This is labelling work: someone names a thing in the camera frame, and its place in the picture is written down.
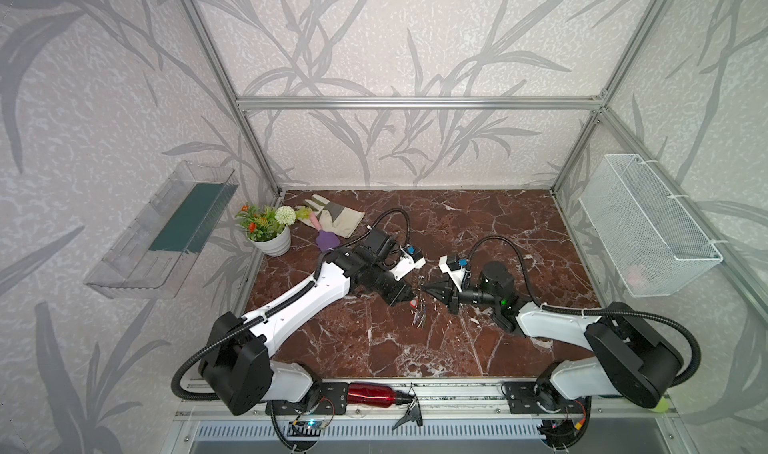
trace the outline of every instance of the purple shovel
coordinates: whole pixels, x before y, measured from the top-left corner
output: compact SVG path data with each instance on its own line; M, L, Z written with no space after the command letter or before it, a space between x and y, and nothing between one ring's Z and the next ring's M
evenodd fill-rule
M315 213L312 212L312 210L310 211L310 222L312 223L312 226L317 229L318 235L317 239L315 239L315 244L317 244L317 247L320 248L322 252L331 250L332 248L338 248L341 245L341 241L333 232L325 232L322 229L320 222L317 220L317 216L315 216Z

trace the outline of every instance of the white flower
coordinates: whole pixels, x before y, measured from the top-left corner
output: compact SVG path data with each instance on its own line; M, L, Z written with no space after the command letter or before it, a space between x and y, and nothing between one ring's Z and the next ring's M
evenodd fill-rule
M275 220L281 224L290 226L296 222L296 212L291 206L283 206L275 211Z

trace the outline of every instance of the red bottle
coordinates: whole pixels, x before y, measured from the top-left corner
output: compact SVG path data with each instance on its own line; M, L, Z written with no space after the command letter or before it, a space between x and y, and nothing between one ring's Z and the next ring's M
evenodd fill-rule
M396 391L383 384L364 382L352 382L346 397L349 404L367 404L376 407L390 407L392 404L399 406L413 401L413 396L405 392Z

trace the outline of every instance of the pink handle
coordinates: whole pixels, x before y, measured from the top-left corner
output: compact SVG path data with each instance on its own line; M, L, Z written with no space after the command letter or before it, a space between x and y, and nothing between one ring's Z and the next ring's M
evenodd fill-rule
M322 226L320 225L320 222L317 220L317 216L315 216L315 213L310 211L310 222L312 223L312 226L315 227L315 229L322 230Z

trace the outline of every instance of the wallpaper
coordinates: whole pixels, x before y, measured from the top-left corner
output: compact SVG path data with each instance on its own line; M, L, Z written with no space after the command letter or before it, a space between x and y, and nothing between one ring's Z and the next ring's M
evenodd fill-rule
M268 111L251 126L281 185L552 186L586 111ZM454 132L447 136L443 133Z
M674 0L611 107L768 282L766 6Z
M0 0L0 452L158 452L173 372L238 303L271 202L174 0ZM172 300L83 285L186 159L240 186Z
M611 105L763 279L766 1L674 0ZM671 296L629 296L581 209L578 197L600 160L619 152L612 133L598 128L558 192L598 291L696 335L702 366L670 391L699 452L764 452L768 330L758 315L719 267ZM684 346L679 337L676 344Z
M197 2L239 96L589 96L649 0ZM576 116L250 114L283 185L358 188L548 188L542 181L567 155Z

